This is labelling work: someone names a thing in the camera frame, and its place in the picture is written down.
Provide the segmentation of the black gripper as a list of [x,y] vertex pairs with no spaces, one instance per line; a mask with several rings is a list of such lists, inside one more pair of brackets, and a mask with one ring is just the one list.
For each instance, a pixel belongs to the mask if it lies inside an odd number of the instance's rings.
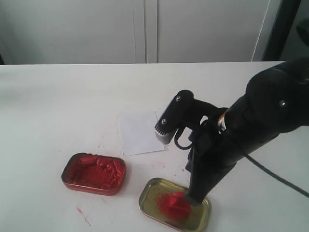
[[235,167],[239,160],[236,148],[225,136],[218,121],[227,108],[217,108],[189,135],[192,142],[185,169],[190,173],[185,199],[192,205],[202,203],[206,195]]

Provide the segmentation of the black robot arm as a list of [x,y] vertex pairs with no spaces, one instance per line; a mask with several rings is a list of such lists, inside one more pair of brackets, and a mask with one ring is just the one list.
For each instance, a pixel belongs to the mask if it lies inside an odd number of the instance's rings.
[[281,133],[309,124],[309,59],[295,58],[259,72],[228,108],[194,100],[187,116],[192,146],[185,199],[198,205],[240,159]]

